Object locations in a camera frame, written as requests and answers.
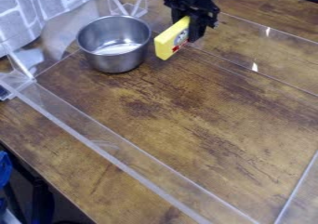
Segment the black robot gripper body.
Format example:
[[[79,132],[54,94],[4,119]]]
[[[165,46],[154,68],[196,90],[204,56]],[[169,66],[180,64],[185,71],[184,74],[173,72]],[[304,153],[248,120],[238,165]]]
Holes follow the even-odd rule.
[[[218,26],[221,8],[213,0],[165,0],[165,5],[171,9],[188,10],[189,16],[204,18],[209,27]]]

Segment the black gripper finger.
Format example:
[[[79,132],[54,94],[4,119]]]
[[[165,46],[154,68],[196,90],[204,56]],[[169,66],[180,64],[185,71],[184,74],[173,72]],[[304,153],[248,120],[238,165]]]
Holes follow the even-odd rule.
[[[188,15],[189,15],[189,11],[188,10],[182,10],[182,9],[174,8],[171,10],[173,22],[177,23]]]
[[[197,42],[204,37],[205,30],[206,30],[205,19],[197,16],[192,16],[190,23],[189,23],[189,42],[190,43]]]

